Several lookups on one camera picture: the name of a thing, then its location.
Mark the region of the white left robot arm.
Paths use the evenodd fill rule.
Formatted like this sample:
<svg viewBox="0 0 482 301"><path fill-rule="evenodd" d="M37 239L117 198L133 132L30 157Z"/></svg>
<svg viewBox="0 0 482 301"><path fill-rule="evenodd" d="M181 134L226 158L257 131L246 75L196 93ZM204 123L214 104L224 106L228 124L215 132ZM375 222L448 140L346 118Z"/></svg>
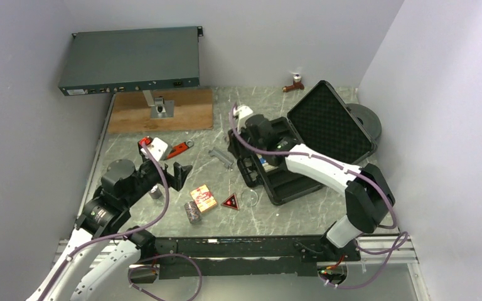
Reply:
<svg viewBox="0 0 482 301"><path fill-rule="evenodd" d="M148 228L160 222L169 206L169 197L160 214L147 224L121 231L130 219L130 210L153 187L166 193L180 191L192 171L191 165L174 163L174 174L159 162L145 158L139 167L128 159L109 164L93 199L85 203L71 237L49 274L29 296L29 300L72 300L100 289L117 265L134 259L147 263L154 258L155 236Z"/></svg>

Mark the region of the black poker set case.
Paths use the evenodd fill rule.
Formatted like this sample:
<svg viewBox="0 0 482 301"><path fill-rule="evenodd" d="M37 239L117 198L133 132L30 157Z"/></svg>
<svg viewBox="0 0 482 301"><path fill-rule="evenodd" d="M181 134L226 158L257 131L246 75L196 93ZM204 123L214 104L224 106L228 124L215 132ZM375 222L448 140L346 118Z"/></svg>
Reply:
<svg viewBox="0 0 482 301"><path fill-rule="evenodd" d="M299 137L312 150L347 164L370 157L377 143L349 111L333 86L319 81L285 116ZM264 172L256 155L236 159L248 187L262 185L274 206L311 194L323 187L284 165Z"/></svg>

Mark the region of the purple 500 chip stack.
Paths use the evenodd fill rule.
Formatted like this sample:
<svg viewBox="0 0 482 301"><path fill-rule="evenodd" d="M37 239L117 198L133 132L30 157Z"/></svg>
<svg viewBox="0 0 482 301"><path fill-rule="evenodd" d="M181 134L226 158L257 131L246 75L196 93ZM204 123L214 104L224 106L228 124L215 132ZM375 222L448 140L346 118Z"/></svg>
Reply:
<svg viewBox="0 0 482 301"><path fill-rule="evenodd" d="M149 191L149 196L152 198L152 199L161 199L162 196L163 196L163 192L160 190L159 186L158 185L155 185L151 188L151 190Z"/></svg>

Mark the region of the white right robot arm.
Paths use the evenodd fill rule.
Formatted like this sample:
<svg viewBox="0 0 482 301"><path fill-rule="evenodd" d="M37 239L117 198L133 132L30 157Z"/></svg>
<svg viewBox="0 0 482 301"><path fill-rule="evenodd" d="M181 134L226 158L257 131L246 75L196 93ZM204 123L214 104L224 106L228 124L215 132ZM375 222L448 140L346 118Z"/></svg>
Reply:
<svg viewBox="0 0 482 301"><path fill-rule="evenodd" d="M342 162L334 161L327 156L321 155L304 144L295 145L290 151L267 151L257 149L241 138L237 131L237 122L235 121L234 111L228 116L232 132L236 139L244 145L248 150L260 155L276 155L285 158L287 168L303 176L310 177L325 186L345 193L354 179L360 178L364 180L370 187L374 188L380 195L388 214L391 215L393 224L384 228L394 229L397 227L397 218L390 204L388 196L382 191L382 188L374 183L373 180L359 173L360 167L352 166ZM329 228L326 239L321 242L321 253L328 260L336 260L345 252L345 245L354 240L362 233L358 226L354 226L351 220L351 213L347 213L334 226Z"/></svg>

